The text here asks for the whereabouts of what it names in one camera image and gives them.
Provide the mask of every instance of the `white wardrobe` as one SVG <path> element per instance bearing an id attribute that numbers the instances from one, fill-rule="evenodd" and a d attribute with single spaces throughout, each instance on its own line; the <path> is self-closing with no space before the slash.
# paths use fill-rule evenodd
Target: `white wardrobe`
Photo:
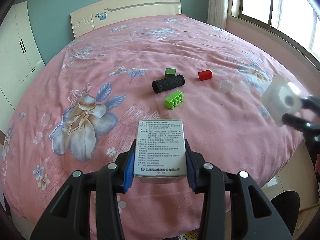
<path id="1" fill-rule="evenodd" d="M 0 26 L 0 130 L 3 133 L 22 95 L 43 67 L 27 2 L 15 4 Z"/>

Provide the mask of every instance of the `red block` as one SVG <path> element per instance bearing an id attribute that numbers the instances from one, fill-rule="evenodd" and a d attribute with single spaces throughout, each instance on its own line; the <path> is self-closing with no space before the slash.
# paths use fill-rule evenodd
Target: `red block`
<path id="1" fill-rule="evenodd" d="M 199 79 L 201 81 L 212 78 L 212 72 L 210 69 L 198 72 Z"/>

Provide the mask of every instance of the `lime green lego brick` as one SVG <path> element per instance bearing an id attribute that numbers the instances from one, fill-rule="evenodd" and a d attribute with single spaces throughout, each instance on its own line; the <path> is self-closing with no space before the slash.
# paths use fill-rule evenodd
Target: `lime green lego brick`
<path id="1" fill-rule="evenodd" d="M 164 77 L 171 77 L 176 75 L 176 69 L 175 68 L 166 68 Z"/>
<path id="2" fill-rule="evenodd" d="M 174 109 L 182 101 L 183 94 L 180 91 L 175 91 L 164 100 L 164 105 L 169 109 Z"/>

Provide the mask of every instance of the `screw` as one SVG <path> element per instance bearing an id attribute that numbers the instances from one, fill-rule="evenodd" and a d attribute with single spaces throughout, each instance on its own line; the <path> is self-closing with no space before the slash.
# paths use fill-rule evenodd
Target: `screw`
<path id="1" fill-rule="evenodd" d="M 117 168 L 117 164 L 116 163 L 109 163 L 107 167 L 109 170 L 114 170 Z"/>
<path id="2" fill-rule="evenodd" d="M 211 163 L 205 163 L 203 164 L 203 167 L 207 170 L 211 170 L 213 168 L 213 165 Z"/>
<path id="3" fill-rule="evenodd" d="M 246 171 L 240 171 L 239 172 L 240 177 L 242 178 L 247 178 L 249 176 L 249 174 Z"/>
<path id="4" fill-rule="evenodd" d="M 81 171 L 74 171 L 74 172 L 72 173 L 72 176 L 75 177 L 75 178 L 80 177 L 80 176 L 81 176 Z"/>

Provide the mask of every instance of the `black foam roller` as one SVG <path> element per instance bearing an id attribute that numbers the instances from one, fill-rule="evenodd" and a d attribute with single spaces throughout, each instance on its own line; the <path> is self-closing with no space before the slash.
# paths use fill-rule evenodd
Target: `black foam roller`
<path id="1" fill-rule="evenodd" d="M 183 85 L 184 77 L 182 75 L 177 75 L 153 81 L 152 88 L 155 93 L 159 94 L 162 91 L 174 89 Z"/>

